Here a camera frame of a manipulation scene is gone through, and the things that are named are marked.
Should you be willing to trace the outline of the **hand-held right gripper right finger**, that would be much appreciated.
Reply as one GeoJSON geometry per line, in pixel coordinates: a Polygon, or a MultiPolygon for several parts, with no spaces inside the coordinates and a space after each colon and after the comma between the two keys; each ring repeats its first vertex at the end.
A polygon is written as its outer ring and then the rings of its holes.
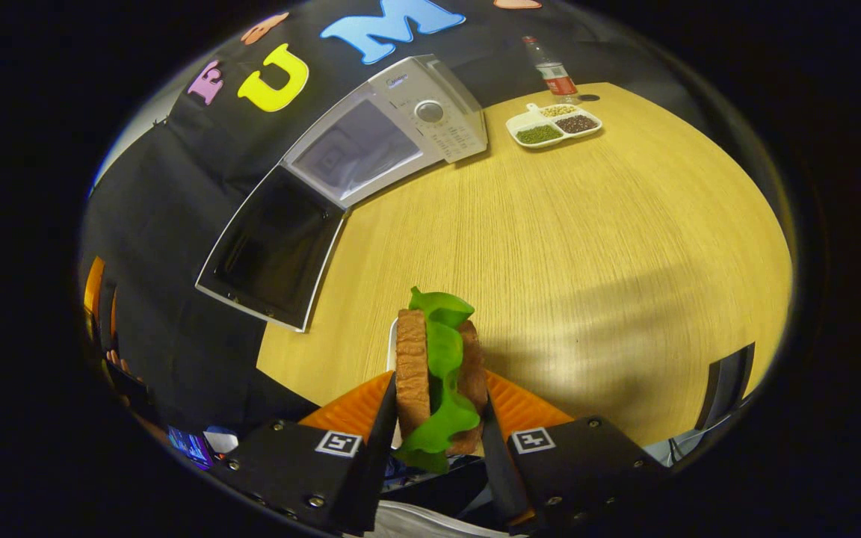
{"type": "Polygon", "coordinates": [[[667,467],[611,420],[572,418],[493,372],[487,388],[484,463],[509,534],[570,531],[667,479],[667,467]]]}

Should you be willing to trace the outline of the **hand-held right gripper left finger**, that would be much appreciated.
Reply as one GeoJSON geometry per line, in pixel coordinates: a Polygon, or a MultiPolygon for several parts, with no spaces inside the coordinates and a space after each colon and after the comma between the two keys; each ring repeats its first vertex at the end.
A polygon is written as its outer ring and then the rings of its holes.
{"type": "Polygon", "coordinates": [[[387,371],[299,422],[250,433],[226,455],[226,485],[305,534],[367,534],[396,424],[387,371]]]}

